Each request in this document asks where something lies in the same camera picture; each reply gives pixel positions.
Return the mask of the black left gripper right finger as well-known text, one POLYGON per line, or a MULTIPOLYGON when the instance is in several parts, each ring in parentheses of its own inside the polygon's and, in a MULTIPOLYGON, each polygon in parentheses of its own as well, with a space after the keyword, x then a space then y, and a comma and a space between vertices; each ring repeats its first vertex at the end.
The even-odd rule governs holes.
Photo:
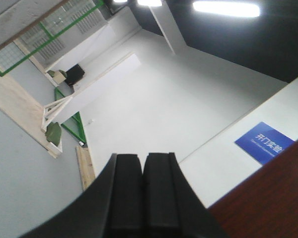
POLYGON ((144 182, 147 237, 228 236, 189 185, 174 153, 149 153, 144 182))

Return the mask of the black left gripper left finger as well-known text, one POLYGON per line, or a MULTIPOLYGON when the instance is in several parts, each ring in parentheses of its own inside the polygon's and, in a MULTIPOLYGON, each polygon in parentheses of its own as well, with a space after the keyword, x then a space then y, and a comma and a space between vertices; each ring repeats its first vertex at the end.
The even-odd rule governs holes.
POLYGON ((141 238, 142 169, 137 155, 112 154, 73 203, 25 238, 141 238))

